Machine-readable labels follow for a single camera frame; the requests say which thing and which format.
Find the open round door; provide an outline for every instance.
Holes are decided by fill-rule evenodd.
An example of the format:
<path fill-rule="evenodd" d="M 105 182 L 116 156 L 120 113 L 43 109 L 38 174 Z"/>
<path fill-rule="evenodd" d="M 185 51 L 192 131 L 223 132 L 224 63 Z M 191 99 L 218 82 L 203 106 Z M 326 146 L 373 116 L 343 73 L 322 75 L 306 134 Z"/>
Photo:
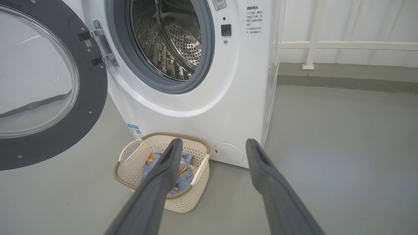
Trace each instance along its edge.
<path fill-rule="evenodd" d="M 61 0 L 0 0 L 0 170 L 35 164 L 81 140 L 107 95 L 89 30 Z"/>

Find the white railing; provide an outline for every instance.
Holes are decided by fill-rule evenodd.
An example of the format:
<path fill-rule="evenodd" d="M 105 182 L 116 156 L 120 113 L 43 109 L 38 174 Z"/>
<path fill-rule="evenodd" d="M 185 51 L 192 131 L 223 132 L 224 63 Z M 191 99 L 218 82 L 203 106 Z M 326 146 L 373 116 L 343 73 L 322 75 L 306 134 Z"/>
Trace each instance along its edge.
<path fill-rule="evenodd" d="M 356 32 L 359 26 L 360 18 L 363 13 L 364 3 L 366 0 L 361 0 L 359 9 L 357 11 L 356 20 L 354 22 L 353 30 L 351 32 L 350 41 L 318 41 L 322 18 L 324 16 L 324 9 L 326 0 L 318 0 L 316 5 L 316 13 L 313 20 L 312 33 L 310 41 L 284 41 L 281 42 L 281 49 L 308 49 L 308 56 L 306 63 L 303 64 L 302 69 L 314 69 L 314 57 L 316 49 L 371 49 L 371 50 L 397 50 L 397 51 L 418 51 L 418 43 L 403 43 L 392 42 L 393 32 L 396 28 L 399 18 L 401 17 L 405 7 L 406 0 L 402 1 L 402 5 L 396 15 L 395 21 L 392 24 L 387 41 L 354 41 Z"/>

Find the metal hinge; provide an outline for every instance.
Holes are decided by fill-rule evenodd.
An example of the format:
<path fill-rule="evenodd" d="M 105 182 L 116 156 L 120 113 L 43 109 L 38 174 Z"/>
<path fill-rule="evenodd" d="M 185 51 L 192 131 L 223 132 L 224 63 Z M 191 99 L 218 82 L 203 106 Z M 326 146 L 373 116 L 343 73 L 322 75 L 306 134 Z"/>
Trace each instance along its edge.
<path fill-rule="evenodd" d="M 97 44 L 101 45 L 100 51 L 102 52 L 102 57 L 98 57 L 92 60 L 93 65 L 98 65 L 101 63 L 106 63 L 110 61 L 114 66 L 119 66 L 119 63 L 116 61 L 115 56 L 113 55 L 112 49 L 109 46 L 105 32 L 102 29 L 100 20 L 94 20 L 94 31 L 85 32 L 78 34 L 78 37 L 81 41 L 86 41 L 92 38 L 98 39 Z"/>

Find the clothes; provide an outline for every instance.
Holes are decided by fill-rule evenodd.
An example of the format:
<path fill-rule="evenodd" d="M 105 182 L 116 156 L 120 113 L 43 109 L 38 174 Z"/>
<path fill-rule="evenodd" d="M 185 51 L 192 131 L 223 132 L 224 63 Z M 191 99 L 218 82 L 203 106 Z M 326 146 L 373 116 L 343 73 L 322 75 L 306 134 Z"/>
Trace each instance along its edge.
<path fill-rule="evenodd" d="M 161 157 L 161 153 L 151 153 L 145 162 L 142 179 L 147 176 L 148 173 L 152 170 L 155 164 Z M 169 194 L 177 194 L 187 188 L 193 180 L 193 176 L 196 173 L 196 168 L 190 164 L 193 155 L 189 153 L 182 153 L 180 165 L 178 168 L 178 178 L 174 188 L 169 192 Z"/>

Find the white washing machine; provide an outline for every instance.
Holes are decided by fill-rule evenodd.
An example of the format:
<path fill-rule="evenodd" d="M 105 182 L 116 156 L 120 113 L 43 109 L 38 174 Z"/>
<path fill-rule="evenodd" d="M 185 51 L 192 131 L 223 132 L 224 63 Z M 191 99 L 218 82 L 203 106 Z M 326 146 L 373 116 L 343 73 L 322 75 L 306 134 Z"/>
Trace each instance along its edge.
<path fill-rule="evenodd" d="M 211 159 L 248 167 L 245 141 L 267 137 L 283 6 L 0 1 L 0 169 L 74 145 L 96 123 L 107 90 L 135 138 L 195 136 L 209 143 Z"/>

